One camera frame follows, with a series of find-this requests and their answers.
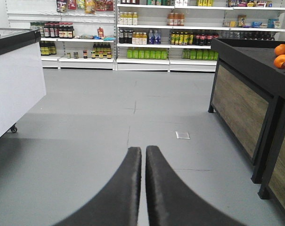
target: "plastic bottle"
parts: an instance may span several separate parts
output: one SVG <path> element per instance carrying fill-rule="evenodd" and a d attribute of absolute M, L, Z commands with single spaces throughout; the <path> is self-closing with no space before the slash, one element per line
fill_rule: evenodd
<path fill-rule="evenodd" d="M 124 12 L 119 13 L 119 22 L 118 24 L 123 25 L 123 17 L 124 17 Z"/>
<path fill-rule="evenodd" d="M 133 14 L 133 25 L 138 25 L 138 13 L 134 12 Z"/>
<path fill-rule="evenodd" d="M 128 12 L 123 13 L 123 25 L 128 24 Z"/>
<path fill-rule="evenodd" d="M 143 32 L 143 35 L 142 35 L 142 45 L 146 45 L 147 44 L 147 33 L 146 32 Z"/>
<path fill-rule="evenodd" d="M 133 25 L 133 15 L 131 12 L 128 12 L 128 25 Z"/>
<path fill-rule="evenodd" d="M 149 44 L 153 44 L 154 43 L 153 31 L 152 30 L 150 30 L 150 32 L 148 33 L 148 43 Z"/>
<path fill-rule="evenodd" d="M 154 33 L 154 44 L 158 44 L 158 31 L 155 30 L 155 33 Z"/>

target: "concrete floor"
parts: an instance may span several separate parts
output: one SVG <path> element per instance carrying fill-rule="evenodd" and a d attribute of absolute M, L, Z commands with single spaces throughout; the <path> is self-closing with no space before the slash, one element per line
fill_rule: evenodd
<path fill-rule="evenodd" d="M 127 148 L 143 154 L 139 226 L 147 226 L 145 149 L 160 147 L 183 181 L 249 226 L 285 226 L 216 114 L 213 73 L 44 69 L 47 95 L 0 138 L 0 226 L 50 226 L 91 199 Z M 176 139 L 175 131 L 190 140 Z"/>

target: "packaged food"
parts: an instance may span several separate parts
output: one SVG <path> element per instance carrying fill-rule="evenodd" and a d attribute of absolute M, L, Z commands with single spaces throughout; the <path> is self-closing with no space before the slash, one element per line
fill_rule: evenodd
<path fill-rule="evenodd" d="M 58 13 L 67 12 L 67 0 L 57 0 L 57 12 Z"/>
<path fill-rule="evenodd" d="M 246 25 L 245 24 L 246 23 L 246 15 L 238 15 L 237 19 L 238 19 L 238 26 L 239 27 L 243 27 Z"/>
<path fill-rule="evenodd" d="M 95 2 L 94 0 L 85 0 L 85 13 L 95 14 Z"/>
<path fill-rule="evenodd" d="M 76 10 L 76 0 L 68 0 L 68 9 Z"/>
<path fill-rule="evenodd" d="M 85 8 L 85 0 L 76 0 L 77 8 L 84 9 Z"/>
<path fill-rule="evenodd" d="M 103 28 L 99 27 L 99 28 L 97 29 L 97 33 L 98 33 L 98 36 L 99 36 L 99 37 L 101 37 L 101 38 L 104 37 L 104 29 L 103 29 Z"/>

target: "small bottle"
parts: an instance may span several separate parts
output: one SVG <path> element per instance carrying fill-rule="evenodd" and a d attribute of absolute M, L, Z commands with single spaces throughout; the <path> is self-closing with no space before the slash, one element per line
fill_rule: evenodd
<path fill-rule="evenodd" d="M 84 59 L 88 59 L 88 52 L 87 50 L 83 50 Z"/>
<path fill-rule="evenodd" d="M 146 32 L 143 32 L 143 36 L 142 36 L 142 45 L 146 45 L 147 44 L 147 33 Z"/>
<path fill-rule="evenodd" d="M 133 14 L 133 25 L 138 25 L 138 14 L 134 12 Z"/>
<path fill-rule="evenodd" d="M 119 30 L 119 43 L 123 44 L 123 29 Z"/>
<path fill-rule="evenodd" d="M 128 25 L 133 25 L 133 15 L 131 12 L 128 12 Z"/>

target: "bottle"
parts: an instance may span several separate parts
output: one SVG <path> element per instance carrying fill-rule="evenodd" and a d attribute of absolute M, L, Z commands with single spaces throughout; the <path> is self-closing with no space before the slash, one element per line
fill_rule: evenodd
<path fill-rule="evenodd" d="M 175 45 L 179 45 L 179 39 L 180 39 L 180 34 L 179 34 L 179 32 L 176 32 L 176 35 L 175 35 Z"/>
<path fill-rule="evenodd" d="M 184 26 L 184 13 L 180 14 L 180 23 L 179 26 Z"/>
<path fill-rule="evenodd" d="M 180 36 L 179 36 L 179 45 L 182 46 L 183 45 L 183 39 L 184 39 L 184 34 L 183 32 L 180 33 Z"/>
<path fill-rule="evenodd" d="M 128 12 L 123 13 L 123 25 L 128 24 Z"/>
<path fill-rule="evenodd" d="M 157 30 L 155 30 L 154 37 L 155 37 L 154 44 L 158 44 L 158 31 Z"/>
<path fill-rule="evenodd" d="M 196 60 L 202 60 L 203 59 L 203 51 L 202 49 L 197 50 Z"/>
<path fill-rule="evenodd" d="M 152 30 L 150 30 L 150 32 L 148 33 L 148 43 L 149 44 L 153 44 L 154 43 L 153 31 Z"/>
<path fill-rule="evenodd" d="M 200 36 L 200 46 L 204 46 L 205 45 L 205 31 L 202 31 L 202 34 Z"/>
<path fill-rule="evenodd" d="M 119 30 L 119 43 L 123 44 L 123 29 Z"/>
<path fill-rule="evenodd" d="M 183 46 L 187 45 L 188 45 L 188 32 L 185 32 L 183 36 Z"/>
<path fill-rule="evenodd" d="M 133 14 L 133 25 L 138 25 L 138 14 L 134 12 Z"/>
<path fill-rule="evenodd" d="M 133 15 L 131 12 L 128 12 L 128 25 L 133 25 Z"/>
<path fill-rule="evenodd" d="M 142 44 L 143 44 L 143 45 L 146 45 L 146 44 L 147 44 L 147 33 L 146 33 L 146 32 L 143 32 L 142 39 L 143 39 Z"/>
<path fill-rule="evenodd" d="M 167 25 L 174 26 L 174 13 L 169 13 L 167 16 Z"/>
<path fill-rule="evenodd" d="M 194 48 L 191 49 L 189 52 L 189 59 L 190 60 L 196 60 L 196 55 L 197 55 L 197 51 Z"/>
<path fill-rule="evenodd" d="M 128 43 L 131 44 L 132 43 L 132 40 L 133 40 L 133 30 L 129 30 L 129 33 L 128 33 Z"/>
<path fill-rule="evenodd" d="M 45 35 L 45 38 L 50 38 L 49 22 L 46 22 L 44 25 L 44 35 Z"/>
<path fill-rule="evenodd" d="M 172 32 L 171 33 L 171 45 L 175 45 L 175 36 L 176 36 L 176 33 Z"/>
<path fill-rule="evenodd" d="M 123 12 L 120 12 L 120 13 L 119 13 L 119 21 L 118 21 L 118 24 L 123 25 L 123 17 L 124 17 L 124 13 L 123 13 Z"/>
<path fill-rule="evenodd" d="M 133 32 L 132 44 L 136 44 L 136 32 Z"/>

